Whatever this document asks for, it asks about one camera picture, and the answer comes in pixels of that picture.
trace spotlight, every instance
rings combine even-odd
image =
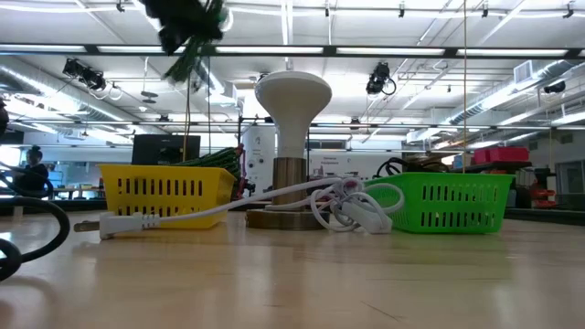
[[[357,117],[352,117],[351,123],[352,124],[360,124],[361,122],[359,121],[359,119]],[[358,129],[359,128],[357,128],[357,127],[349,127],[349,130],[358,130]]]
[[[552,86],[548,86],[544,88],[545,93],[560,93],[565,91],[565,88],[567,86],[565,85],[565,81],[561,81],[557,84],[554,84]]]
[[[106,89],[107,82],[103,78],[103,72],[94,71],[81,65],[78,59],[68,58],[63,68],[63,74],[72,79],[79,78],[80,82],[91,90],[102,91]]]
[[[386,87],[388,83],[394,85],[394,90],[392,92],[384,91],[384,87]],[[366,92],[368,95],[377,95],[382,92],[387,96],[396,92],[396,83],[390,78],[390,68],[388,67],[388,63],[378,63],[376,65],[374,72],[369,76],[369,81],[366,85]]]

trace computer monitor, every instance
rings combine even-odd
[[[183,161],[185,136],[139,134],[134,137],[133,165],[170,165]],[[199,157],[200,136],[188,136],[186,160]]]

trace green basket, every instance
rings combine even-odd
[[[493,233],[500,230],[513,175],[404,173],[366,182],[390,183],[405,196],[390,214],[394,228],[412,233]],[[389,188],[367,192],[383,207],[399,195]]]

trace plastic basket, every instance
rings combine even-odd
[[[100,165],[108,211],[118,215],[195,213],[227,204],[235,177],[222,168]],[[163,223],[162,228],[211,228],[226,213]]]
[[[366,183],[390,183],[405,196],[391,214],[394,227],[412,233],[493,233],[502,227],[513,175],[404,173]],[[399,200],[387,188],[368,192],[388,207]]]

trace shelf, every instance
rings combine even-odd
[[[489,164],[474,164],[465,167],[465,173],[481,173],[483,170],[506,170],[507,172],[515,172],[518,169],[531,166],[532,163],[528,161],[523,162],[506,162],[498,161]],[[452,169],[451,173],[462,173],[463,168]]]

